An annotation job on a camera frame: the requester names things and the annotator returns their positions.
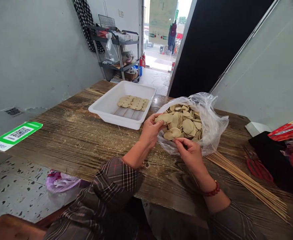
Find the car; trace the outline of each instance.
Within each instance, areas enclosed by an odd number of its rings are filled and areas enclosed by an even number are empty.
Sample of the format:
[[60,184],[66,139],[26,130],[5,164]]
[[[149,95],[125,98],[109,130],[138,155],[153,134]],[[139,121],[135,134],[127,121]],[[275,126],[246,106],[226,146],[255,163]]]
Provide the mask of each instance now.
[[153,47],[154,43],[150,43],[149,42],[149,30],[144,30],[144,44],[143,44],[143,48],[147,49],[147,47]]

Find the shelving rack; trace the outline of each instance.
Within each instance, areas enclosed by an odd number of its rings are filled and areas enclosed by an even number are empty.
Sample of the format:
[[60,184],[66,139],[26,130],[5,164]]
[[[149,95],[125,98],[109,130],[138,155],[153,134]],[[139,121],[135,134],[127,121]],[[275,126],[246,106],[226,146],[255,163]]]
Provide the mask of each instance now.
[[[121,47],[120,46],[124,46],[124,45],[131,45],[131,44],[137,44],[138,45],[138,58],[140,56],[140,48],[139,48],[139,40],[138,41],[127,41],[127,42],[122,42],[119,40],[119,36],[115,35],[111,30],[109,29],[105,29],[105,28],[102,28],[102,27],[96,27],[96,26],[87,26],[88,29],[94,29],[96,32],[98,31],[107,31],[107,32],[110,32],[114,39],[112,39],[112,43],[117,46],[117,51],[118,51],[118,56],[119,56],[119,59],[120,59],[120,69],[116,68],[115,66],[112,66],[112,65],[108,65],[108,64],[104,64],[102,63],[101,59],[100,59],[100,56],[97,52],[97,56],[98,56],[98,61],[99,61],[99,66],[101,67],[101,70],[102,70],[102,74],[103,74],[103,77],[104,79],[106,79],[106,74],[104,72],[104,68],[109,68],[109,69],[113,69],[113,70],[117,70],[117,71],[120,71],[121,72],[121,75],[122,75],[122,80],[125,80],[125,77],[124,77],[124,72],[127,71],[130,67],[133,67],[134,65],[138,65],[138,69],[140,69],[140,61],[137,60],[133,63],[131,63],[130,65],[126,65],[126,66],[123,66],[123,63],[122,63],[122,58],[121,58]],[[127,33],[133,33],[133,34],[136,34],[139,36],[139,34],[137,32],[131,32],[131,31],[127,31],[127,30],[122,30],[122,32],[127,32]],[[90,32],[90,36],[93,40],[93,44],[94,44],[94,47],[97,51],[97,44],[96,44],[96,41],[99,41],[99,42],[107,42],[108,39],[107,38],[102,38],[102,37],[98,37],[97,35],[94,35],[93,34],[93,31],[89,31]],[[138,82],[140,81],[140,74],[138,72],[138,76],[132,81],[132,82]]]

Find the blue basket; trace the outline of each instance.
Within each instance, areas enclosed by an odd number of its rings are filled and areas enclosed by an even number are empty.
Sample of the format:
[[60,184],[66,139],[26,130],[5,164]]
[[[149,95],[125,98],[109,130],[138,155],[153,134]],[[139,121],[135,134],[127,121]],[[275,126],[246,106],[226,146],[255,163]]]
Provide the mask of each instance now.
[[[133,66],[136,70],[138,70],[138,65]],[[140,66],[140,77],[142,76],[142,66]]]

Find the wooden stool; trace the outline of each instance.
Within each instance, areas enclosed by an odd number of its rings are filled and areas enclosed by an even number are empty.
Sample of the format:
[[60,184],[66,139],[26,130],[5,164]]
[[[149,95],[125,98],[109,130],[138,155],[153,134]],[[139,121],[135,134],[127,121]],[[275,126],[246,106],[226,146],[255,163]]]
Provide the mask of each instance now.
[[37,223],[4,214],[0,216],[0,239],[4,240],[40,240],[43,239],[51,224],[72,204],[60,208]]

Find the qr code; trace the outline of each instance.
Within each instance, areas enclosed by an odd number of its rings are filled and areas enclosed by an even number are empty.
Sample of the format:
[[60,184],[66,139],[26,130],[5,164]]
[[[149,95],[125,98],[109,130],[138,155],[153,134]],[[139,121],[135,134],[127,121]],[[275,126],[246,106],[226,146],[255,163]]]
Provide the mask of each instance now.
[[20,138],[22,137],[23,135],[27,134],[28,132],[30,132],[32,129],[31,128],[25,128],[25,127],[22,127],[20,128],[19,130],[11,133],[9,136],[7,136],[7,138],[9,139],[16,139],[16,138]]
[[7,146],[0,144],[0,148],[6,148]]

